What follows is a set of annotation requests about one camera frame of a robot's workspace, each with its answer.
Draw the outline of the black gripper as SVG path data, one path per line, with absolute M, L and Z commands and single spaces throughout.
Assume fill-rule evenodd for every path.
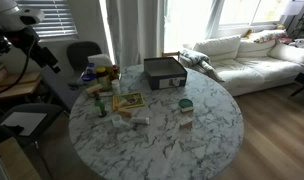
M 54 73 L 59 73 L 58 60 L 47 47 L 38 45 L 40 40 L 38 34 L 32 28 L 24 28 L 16 34 L 16 47 L 21 49 L 41 67 L 48 65 Z

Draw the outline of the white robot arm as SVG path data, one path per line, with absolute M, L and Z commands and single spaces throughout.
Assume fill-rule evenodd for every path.
M 38 34 L 32 28 L 45 14 L 36 8 L 19 7 L 15 0 L 0 0 L 0 40 L 7 40 L 40 67 L 60 71 L 58 60 L 47 47 L 38 45 Z

